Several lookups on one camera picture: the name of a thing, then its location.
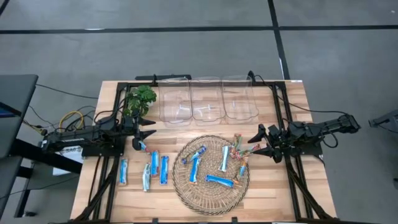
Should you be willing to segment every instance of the plastic container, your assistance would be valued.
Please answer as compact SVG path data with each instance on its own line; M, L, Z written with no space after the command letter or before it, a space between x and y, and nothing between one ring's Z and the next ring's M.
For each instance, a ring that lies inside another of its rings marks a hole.
M191 81L193 119L199 125L212 125L225 117L221 79L201 77Z
M254 118L259 114L254 100L251 78L223 77L222 92L228 118L242 121Z
M186 78L169 78L158 81L160 95L160 120L172 124L192 118L190 84Z

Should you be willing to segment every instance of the wooden tabletop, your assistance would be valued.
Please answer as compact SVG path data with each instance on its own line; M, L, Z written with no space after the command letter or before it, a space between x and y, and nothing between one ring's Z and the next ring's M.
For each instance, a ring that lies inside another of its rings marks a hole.
M99 93L96 113L112 110L117 81L105 81ZM308 108L302 82L286 81L289 101L298 106ZM193 119L188 126L168 127L159 119L158 100L150 108L147 119L156 121L156 124L142 127L156 129L157 132L149 136L144 142L151 150L158 150L161 156L169 156L169 183L160 185L159 178L153 178L150 192L142 191L142 171L144 164L150 162L150 156L132 148L132 137L127 138L124 156L129 158L127 185L116 184L111 222L151 222L152 218L159 218L160 222L230 222L232 217L237 217L240 222L270 222L270 221L294 221L292 199L285 163L275 162L265 156L251 155L249 158L250 183L248 191L242 202L224 215L204 216L187 208L178 198L172 183L172 164L177 153L194 138L205 134L214 134L232 140L234 133L243 135L243 142L247 142L257 133L258 124L265 127L276 124L274 100L272 92L264 86L253 87L254 99L259 110L259 115L250 122L244 124L221 124L203 126L198 125ZM311 114L307 111L291 107L294 120L312 121ZM302 156L303 168L309 191L327 213L336 216L331 197L328 180L323 164L313 156ZM88 195L95 171L97 157L85 159L80 174L80 180L76 191L75 201L70 218L77 217L87 206ZM101 166L98 168L97 180L93 195L96 192L100 178ZM300 199L301 214L305 216L302 194L297 189ZM105 203L108 192L105 192L102 200L100 218L104 217Z

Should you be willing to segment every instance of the wicker tray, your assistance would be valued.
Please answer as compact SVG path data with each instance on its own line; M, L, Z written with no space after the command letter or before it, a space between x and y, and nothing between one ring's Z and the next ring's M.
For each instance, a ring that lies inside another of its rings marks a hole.
M214 182L206 182L206 175L216 175L227 179L233 179L237 174L241 161L228 158L226 172L218 168L222 160L222 147L230 146L229 140L218 136L202 136L189 142L178 154L173 167L174 189L181 201L193 211L203 215L219 215L227 213L242 201L249 185L249 168L246 167L244 175L239 184L234 184L231 189ZM198 184L189 184L189 176L193 163L183 165L181 159L192 155L200 146L207 147L199 164L197 181Z

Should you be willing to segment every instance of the green leaves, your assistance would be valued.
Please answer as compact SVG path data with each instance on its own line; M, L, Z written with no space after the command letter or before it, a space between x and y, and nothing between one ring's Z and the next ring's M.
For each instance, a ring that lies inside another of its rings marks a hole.
M131 115L133 110L139 110L140 115L145 116L149 111L148 103L156 101L156 93L147 85L133 88L126 97L128 98L127 109L124 110L126 115Z

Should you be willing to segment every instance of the blue snack bar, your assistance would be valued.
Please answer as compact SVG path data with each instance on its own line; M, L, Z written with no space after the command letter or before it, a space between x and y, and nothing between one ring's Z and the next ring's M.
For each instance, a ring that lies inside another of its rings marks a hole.
M162 168L160 170L160 184L165 185L167 184L167 175L169 173L169 157L162 156Z
M189 161L191 162L191 161L193 161L195 158L201 156L203 153L206 152L206 150L207 150L207 147L206 147L206 146L201 146L200 149L199 149L197 152L194 153L194 155L191 157L191 159L190 159ZM190 155L188 155L187 157L181 159L182 164L187 165L189 156L190 156Z
M197 182L197 174L198 174L198 167L199 167L200 161L201 161L200 157L193 160L191 176L189 177L189 183L190 184L198 184L198 182Z
M150 175L155 177L159 174L159 152L152 152L151 156L151 166L150 166Z
M226 165L228 163L228 153L229 153L229 147L223 146L223 160L221 161L220 168L218 168L218 170L226 172Z
M120 162L120 179L119 185L127 185L127 167L129 164L129 158L123 158Z
M201 146L200 149L197 152L195 152L194 155L191 157L190 161L193 161L194 159L205 153L206 149L207 149L206 146Z
M145 164L144 172L142 173L142 188L147 192L150 187L150 163Z
M141 147L141 151L149 153L148 148L143 141L139 141L138 144Z
M227 187L234 187L234 182L232 180L229 179L224 179L222 177L216 177L213 175L206 175L206 182L217 182L219 184L225 185Z

